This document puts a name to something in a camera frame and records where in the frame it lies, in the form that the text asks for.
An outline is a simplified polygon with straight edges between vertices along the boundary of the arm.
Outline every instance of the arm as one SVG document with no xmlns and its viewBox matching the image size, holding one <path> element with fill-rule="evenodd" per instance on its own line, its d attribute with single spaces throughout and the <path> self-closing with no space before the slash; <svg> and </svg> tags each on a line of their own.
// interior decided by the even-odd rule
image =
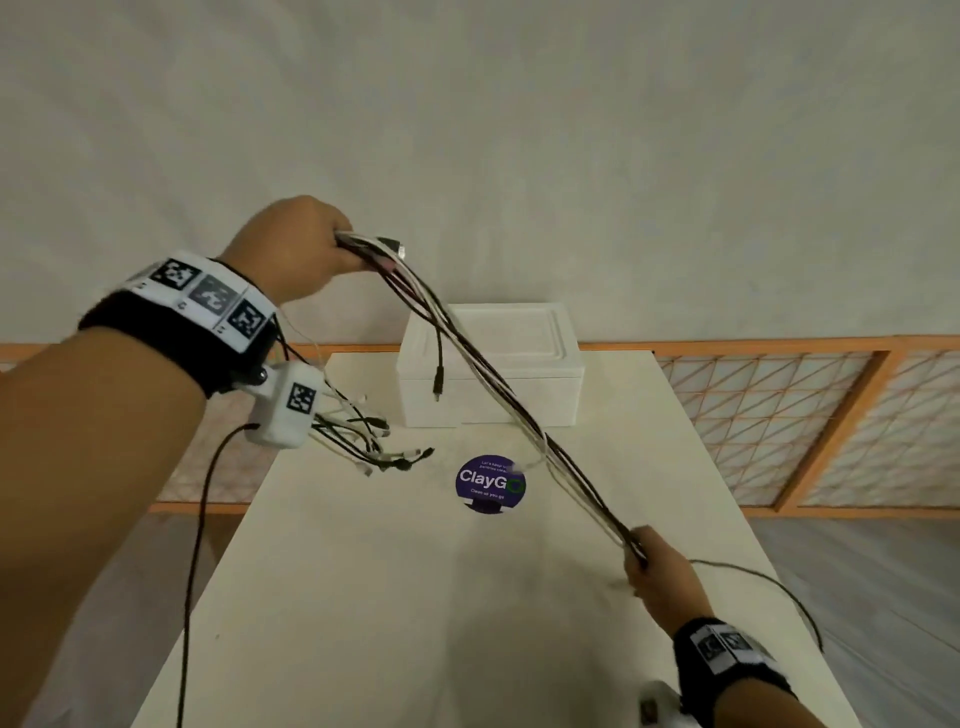
<svg viewBox="0 0 960 728">
<path fill-rule="evenodd" d="M 310 197 L 257 213 L 221 259 L 280 305 L 363 268 Z M 19 725 L 97 574 L 177 466 L 200 386 L 153 349 L 91 328 L 0 376 L 0 726 Z"/>
<path fill-rule="evenodd" d="M 713 608 L 690 562 L 650 526 L 634 530 L 649 559 L 643 569 L 628 551 L 624 570 L 634 594 L 672 640 L 692 619 L 714 617 Z M 713 710 L 716 728 L 824 728 L 788 692 L 754 679 L 742 679 L 720 693 Z"/>
</svg>

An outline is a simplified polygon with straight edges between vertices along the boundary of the purple sticker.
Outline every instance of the purple sticker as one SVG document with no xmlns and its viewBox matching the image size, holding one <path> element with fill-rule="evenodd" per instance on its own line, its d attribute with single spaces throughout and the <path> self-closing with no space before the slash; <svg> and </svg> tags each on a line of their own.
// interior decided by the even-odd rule
<svg viewBox="0 0 960 728">
<path fill-rule="evenodd" d="M 527 490 L 523 473 L 513 473 L 514 461 L 502 455 L 474 457 L 457 471 L 457 495 L 477 513 L 502 513 L 513 508 Z"/>
</svg>

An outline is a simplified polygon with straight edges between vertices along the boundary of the black wristband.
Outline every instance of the black wristband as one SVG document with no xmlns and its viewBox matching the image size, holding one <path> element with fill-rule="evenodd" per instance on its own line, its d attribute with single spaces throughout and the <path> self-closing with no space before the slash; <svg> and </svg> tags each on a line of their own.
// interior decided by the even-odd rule
<svg viewBox="0 0 960 728">
<path fill-rule="evenodd" d="M 673 653 L 684 711 L 704 728 L 713 727 L 717 699 L 738 680 L 762 680 L 796 697 L 769 653 L 720 619 L 689 621 L 674 635 Z"/>
<path fill-rule="evenodd" d="M 268 323 L 243 353 L 209 330 L 183 318 L 176 310 L 116 291 L 91 308 L 77 330 L 107 327 L 121 331 L 154 349 L 187 372 L 209 399 L 234 383 L 256 383 L 263 362 L 276 341 L 276 325 Z"/>
</svg>

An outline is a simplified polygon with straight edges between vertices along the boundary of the table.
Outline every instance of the table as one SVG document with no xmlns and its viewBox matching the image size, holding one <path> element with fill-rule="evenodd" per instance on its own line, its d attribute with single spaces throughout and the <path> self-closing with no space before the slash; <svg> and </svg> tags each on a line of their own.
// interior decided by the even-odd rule
<svg viewBox="0 0 960 728">
<path fill-rule="evenodd" d="M 649 352 L 584 352 L 578 424 L 551 434 L 626 523 L 688 557 L 775 574 Z M 330 380 L 392 423 L 391 353 L 336 354 Z M 641 683 L 676 687 L 669 640 L 622 555 L 544 467 L 513 510 L 455 492 L 469 459 L 534 450 L 510 425 L 395 426 L 432 446 L 367 478 L 310 442 L 283 452 L 194 611 L 189 726 L 634 726 Z M 775 586 L 698 567 L 717 614 L 760 639 L 831 728 L 859 723 Z M 180 642 L 134 728 L 174 725 Z"/>
</svg>

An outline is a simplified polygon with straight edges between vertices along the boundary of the white box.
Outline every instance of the white box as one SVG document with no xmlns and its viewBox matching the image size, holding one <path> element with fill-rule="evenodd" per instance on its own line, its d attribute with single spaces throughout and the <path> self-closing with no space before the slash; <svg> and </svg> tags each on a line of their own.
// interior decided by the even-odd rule
<svg viewBox="0 0 960 728">
<path fill-rule="evenodd" d="M 584 361 L 561 303 L 459 303 L 449 308 L 467 338 L 542 426 L 576 424 Z M 406 426 L 512 421 L 446 339 L 440 401 L 433 396 L 436 371 L 436 330 L 410 314 L 396 360 Z"/>
</svg>

